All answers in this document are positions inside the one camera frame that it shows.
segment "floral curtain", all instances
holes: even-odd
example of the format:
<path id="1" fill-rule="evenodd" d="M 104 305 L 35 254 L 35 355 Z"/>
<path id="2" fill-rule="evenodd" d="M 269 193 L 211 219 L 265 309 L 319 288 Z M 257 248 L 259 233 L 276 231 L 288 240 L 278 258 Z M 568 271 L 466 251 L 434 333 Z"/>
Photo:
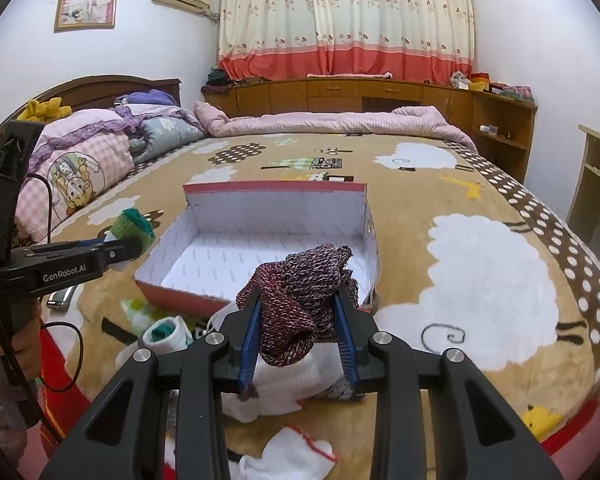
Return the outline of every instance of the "floral curtain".
<path id="1" fill-rule="evenodd" d="M 471 0 L 222 0 L 220 66 L 234 79 L 393 73 L 448 84 L 474 59 Z"/>

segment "tan blanket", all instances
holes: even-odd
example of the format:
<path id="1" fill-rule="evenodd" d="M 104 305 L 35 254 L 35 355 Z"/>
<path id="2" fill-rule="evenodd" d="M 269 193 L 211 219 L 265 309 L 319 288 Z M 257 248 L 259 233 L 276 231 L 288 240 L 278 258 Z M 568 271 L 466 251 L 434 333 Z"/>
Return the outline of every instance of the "tan blanket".
<path id="1" fill-rule="evenodd" d="M 186 205 L 186 182 L 330 178 L 368 185 L 381 266 L 380 328 L 414 348 L 466 349 L 540 440 L 600 398 L 600 266 L 527 190 L 458 144 L 387 135 L 208 139 L 119 184 L 61 225 L 54 241 L 93 238 L 130 206 L 147 214 L 160 236 Z M 115 373 L 123 345 L 103 333 L 102 319 L 130 329 L 120 300 L 140 297 L 132 274 L 141 263 L 85 284 L 72 301 L 67 316 L 86 342 L 77 384 L 87 399 Z M 77 344 L 71 335 L 53 337 L 72 376 Z M 67 431 L 62 420 L 75 417 L 61 413 L 66 407 L 50 408 L 61 399 L 48 395 L 47 407 Z M 340 461 L 330 479 L 366 480 L 374 417 L 373 395 L 312 400 L 290 415 L 246 425 L 227 420 L 226 441 L 259 456 L 293 424 L 333 444 Z M 430 422 L 427 444 L 433 475 Z"/>

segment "black cable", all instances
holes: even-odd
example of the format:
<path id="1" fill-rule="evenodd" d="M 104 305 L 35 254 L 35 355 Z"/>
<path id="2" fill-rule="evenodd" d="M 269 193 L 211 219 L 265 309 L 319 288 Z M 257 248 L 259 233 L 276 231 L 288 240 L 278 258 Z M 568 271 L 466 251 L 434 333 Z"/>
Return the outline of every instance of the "black cable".
<path id="1" fill-rule="evenodd" d="M 80 370 L 82 370 L 82 359 L 84 358 L 84 340 L 82 339 L 82 333 L 80 332 L 80 329 L 71 323 L 67 323 L 66 321 L 52 321 L 50 323 L 42 323 L 42 328 L 45 329 L 49 329 L 49 327 L 52 326 L 67 326 L 69 328 L 73 328 L 75 330 L 75 333 L 77 333 L 78 335 L 78 340 L 80 341 L 80 355 L 78 357 L 78 365 L 75 369 L 74 378 L 71 379 L 71 382 L 68 384 L 68 386 L 64 388 L 54 388 L 46 384 L 45 380 L 42 378 L 42 376 L 40 376 L 40 381 L 42 382 L 42 384 L 44 384 L 47 390 L 51 390 L 55 394 L 64 394 L 65 392 L 68 392 L 71 388 L 75 386 L 75 383 L 78 380 L 78 376 L 80 375 Z"/>
<path id="2" fill-rule="evenodd" d="M 48 195 L 49 195 L 49 217 L 48 217 L 48 222 L 46 224 L 46 243 L 50 244 L 51 243 L 51 211 L 53 208 L 53 201 L 54 201 L 54 194 L 53 194 L 53 191 L 51 191 L 51 184 L 49 184 L 49 181 L 45 177 L 43 177 L 42 175 L 38 175 L 37 173 L 27 173 L 27 178 L 35 178 L 36 180 L 39 180 L 46 186 L 46 192 L 48 192 Z"/>
<path id="3" fill-rule="evenodd" d="M 51 422 L 46 418 L 45 412 L 40 408 L 38 404 L 38 398 L 36 394 L 33 392 L 31 387 L 29 386 L 29 381 L 24 376 L 22 368 L 18 363 L 18 359 L 16 358 L 16 354 L 11 347 L 11 341 L 9 341 L 9 336 L 7 335 L 7 331 L 4 329 L 4 325 L 2 324 L 2 320 L 0 319 L 0 346 L 2 347 L 2 351 L 11 367 L 11 370 L 16 375 L 20 386 L 24 390 L 24 393 L 27 396 L 27 400 L 31 404 L 32 409 L 36 412 L 36 415 L 42 422 L 42 425 L 48 430 L 51 437 L 58 443 L 62 442 L 62 437 L 56 430 L 56 428 L 51 424 Z"/>

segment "yellow cloth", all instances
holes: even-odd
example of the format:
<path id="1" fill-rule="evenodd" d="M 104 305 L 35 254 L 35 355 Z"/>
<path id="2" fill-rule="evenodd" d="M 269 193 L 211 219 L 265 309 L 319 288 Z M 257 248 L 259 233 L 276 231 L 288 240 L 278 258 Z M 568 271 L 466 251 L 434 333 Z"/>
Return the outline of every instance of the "yellow cloth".
<path id="1" fill-rule="evenodd" d="M 48 124 L 56 119 L 63 119 L 71 115 L 70 106 L 60 106 L 61 97 L 53 97 L 44 103 L 32 99 L 18 116 L 19 121 L 33 121 Z"/>

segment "pink checkered pillow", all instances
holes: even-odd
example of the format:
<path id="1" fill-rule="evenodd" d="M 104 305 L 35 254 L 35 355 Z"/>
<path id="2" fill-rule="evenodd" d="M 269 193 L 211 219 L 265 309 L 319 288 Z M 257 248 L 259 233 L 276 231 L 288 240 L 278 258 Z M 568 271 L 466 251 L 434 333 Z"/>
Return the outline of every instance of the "pink checkered pillow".
<path id="1" fill-rule="evenodd" d="M 52 152 L 35 171 L 51 184 L 51 228 L 120 181 L 133 166 L 128 137 L 121 132 L 101 132 Z M 20 191 L 16 208 L 20 236 L 43 240 L 47 221 L 48 192 L 43 182 L 30 178 Z"/>

